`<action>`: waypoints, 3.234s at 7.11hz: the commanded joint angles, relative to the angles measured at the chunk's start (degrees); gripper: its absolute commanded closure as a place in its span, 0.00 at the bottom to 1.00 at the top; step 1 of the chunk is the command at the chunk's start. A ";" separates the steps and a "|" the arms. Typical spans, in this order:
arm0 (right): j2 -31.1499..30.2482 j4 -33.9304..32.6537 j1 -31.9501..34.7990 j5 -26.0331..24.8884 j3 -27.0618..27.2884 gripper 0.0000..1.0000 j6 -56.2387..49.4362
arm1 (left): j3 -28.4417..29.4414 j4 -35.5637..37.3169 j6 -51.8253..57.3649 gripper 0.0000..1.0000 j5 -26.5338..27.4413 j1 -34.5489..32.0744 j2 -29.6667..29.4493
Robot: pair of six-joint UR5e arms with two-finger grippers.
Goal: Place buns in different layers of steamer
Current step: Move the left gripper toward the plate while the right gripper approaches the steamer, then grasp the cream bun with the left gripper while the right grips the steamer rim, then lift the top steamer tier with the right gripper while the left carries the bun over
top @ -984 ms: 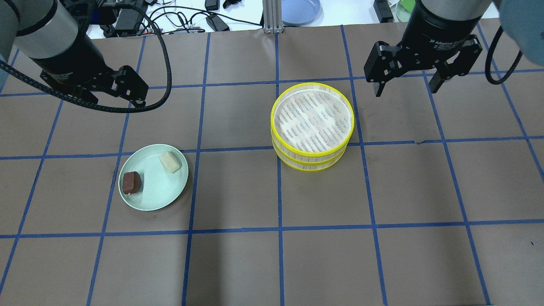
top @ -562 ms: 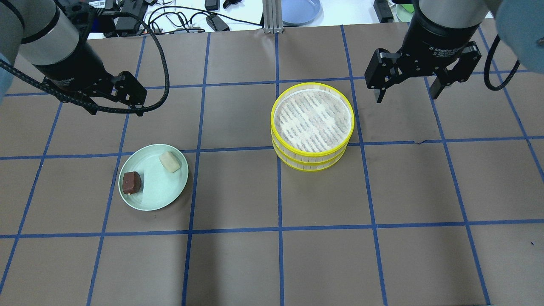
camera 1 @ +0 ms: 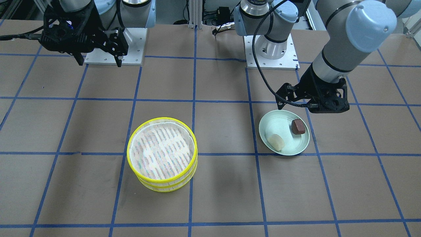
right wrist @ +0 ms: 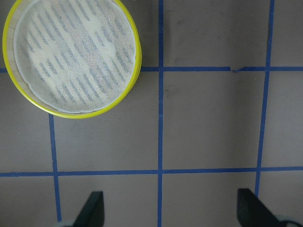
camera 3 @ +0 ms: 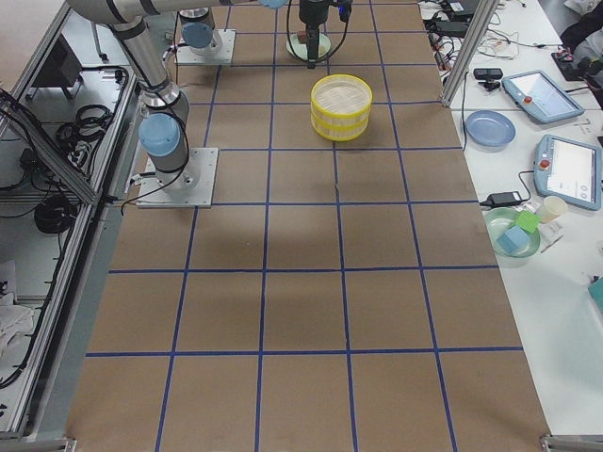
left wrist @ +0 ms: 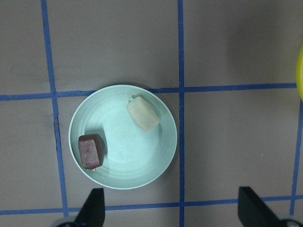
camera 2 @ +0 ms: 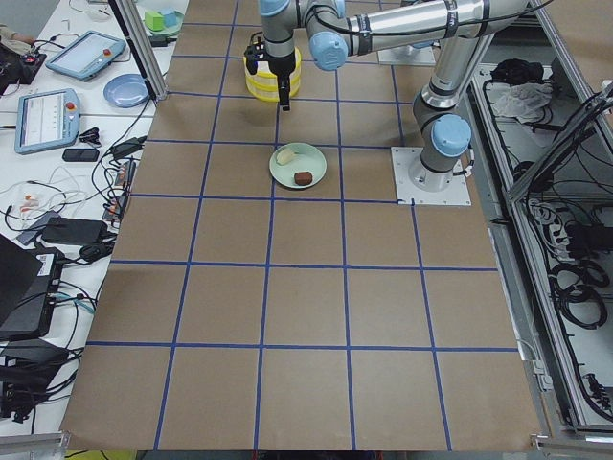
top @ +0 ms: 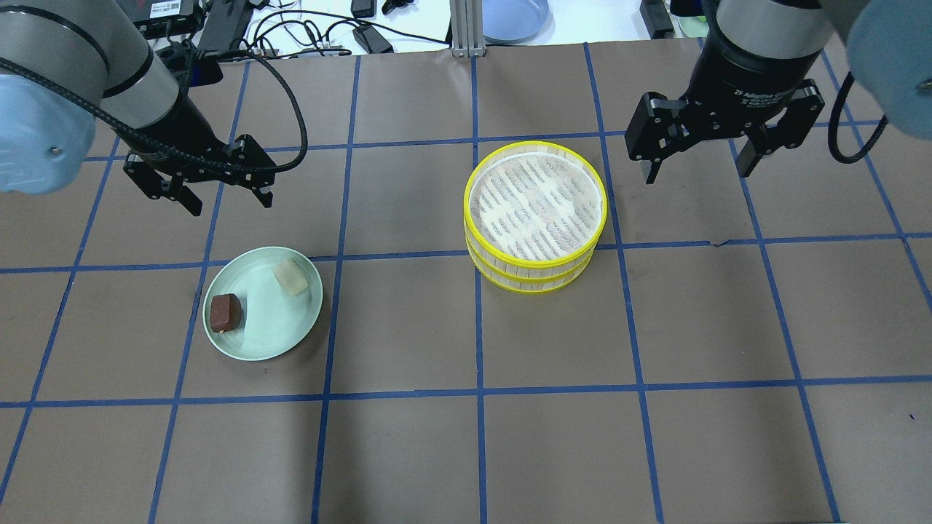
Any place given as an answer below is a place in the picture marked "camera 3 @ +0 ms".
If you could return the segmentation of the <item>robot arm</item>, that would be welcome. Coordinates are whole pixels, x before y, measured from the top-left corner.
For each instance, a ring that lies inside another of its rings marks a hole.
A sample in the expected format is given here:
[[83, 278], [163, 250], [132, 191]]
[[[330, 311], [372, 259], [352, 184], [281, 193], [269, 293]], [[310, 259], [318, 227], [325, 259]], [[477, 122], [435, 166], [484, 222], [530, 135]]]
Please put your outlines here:
[[120, 45], [141, 88], [146, 116], [139, 126], [139, 143], [155, 168], [158, 188], [170, 194], [199, 184], [199, 170], [193, 163], [190, 129], [190, 100], [168, 63], [156, 51], [150, 17], [163, 13], [184, 19], [184, 44], [204, 49], [215, 42], [215, 27], [208, 23], [213, 7], [222, 1], [71, 1], [69, 6], [81, 17], [110, 30]]
[[[329, 60], [343, 45], [348, 33], [352, 1], [301, 0], [299, 19], [304, 23], [305, 28], [300, 35], [293, 35], [290, 32], [291, 6], [292, 2], [289, 1], [285, 22], [287, 51], [297, 60], [304, 61], [308, 69], [315, 69], [319, 63]], [[322, 34], [319, 28], [327, 22], [329, 8], [338, 10], [339, 20], [345, 25], [343, 36], [336, 47], [331, 45], [323, 47], [321, 44]], [[180, 17], [183, 21], [181, 31], [184, 45], [200, 51], [214, 48], [218, 34], [212, 26], [201, 20], [185, 19], [183, 15]]]

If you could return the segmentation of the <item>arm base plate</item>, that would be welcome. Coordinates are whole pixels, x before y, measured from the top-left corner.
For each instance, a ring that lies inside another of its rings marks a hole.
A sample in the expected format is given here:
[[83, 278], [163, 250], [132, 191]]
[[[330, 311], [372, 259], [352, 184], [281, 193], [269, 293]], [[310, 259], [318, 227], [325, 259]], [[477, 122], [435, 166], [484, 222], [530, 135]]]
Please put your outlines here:
[[178, 64], [185, 66], [230, 65], [234, 54], [234, 29], [199, 28], [184, 31], [176, 53]]
[[141, 208], [210, 208], [219, 160], [218, 148], [192, 148], [184, 172], [171, 185], [167, 174], [144, 178], [136, 205]]

